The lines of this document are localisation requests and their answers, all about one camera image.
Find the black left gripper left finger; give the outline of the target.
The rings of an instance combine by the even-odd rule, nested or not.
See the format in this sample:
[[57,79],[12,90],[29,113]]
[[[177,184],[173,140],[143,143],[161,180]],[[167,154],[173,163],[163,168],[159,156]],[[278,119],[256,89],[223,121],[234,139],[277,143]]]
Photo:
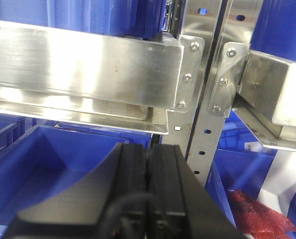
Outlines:
[[147,215],[146,154],[117,144],[77,183],[19,211],[5,239],[142,239]]

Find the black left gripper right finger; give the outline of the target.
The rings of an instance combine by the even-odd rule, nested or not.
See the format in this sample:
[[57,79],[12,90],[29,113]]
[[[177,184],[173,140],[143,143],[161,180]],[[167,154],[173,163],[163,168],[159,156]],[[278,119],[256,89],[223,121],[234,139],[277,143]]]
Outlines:
[[148,157],[149,239],[243,239],[187,165],[179,146],[156,144]]

